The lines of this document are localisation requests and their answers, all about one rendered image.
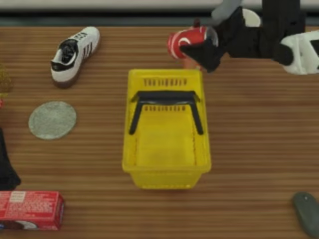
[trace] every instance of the yellow plastic bin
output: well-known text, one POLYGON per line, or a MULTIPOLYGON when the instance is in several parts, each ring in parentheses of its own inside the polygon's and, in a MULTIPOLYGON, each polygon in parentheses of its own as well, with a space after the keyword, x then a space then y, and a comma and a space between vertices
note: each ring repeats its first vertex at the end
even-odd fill
POLYGON ((190 189, 210 171, 200 71, 129 72, 122 167, 143 189, 190 189))

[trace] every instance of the computer mouse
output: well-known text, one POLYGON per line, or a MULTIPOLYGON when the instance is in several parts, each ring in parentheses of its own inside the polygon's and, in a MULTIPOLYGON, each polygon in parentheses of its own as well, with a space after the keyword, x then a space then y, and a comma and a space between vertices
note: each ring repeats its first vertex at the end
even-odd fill
POLYGON ((319 238, 319 205, 310 193, 298 192, 293 204, 303 230, 310 237, 319 238))

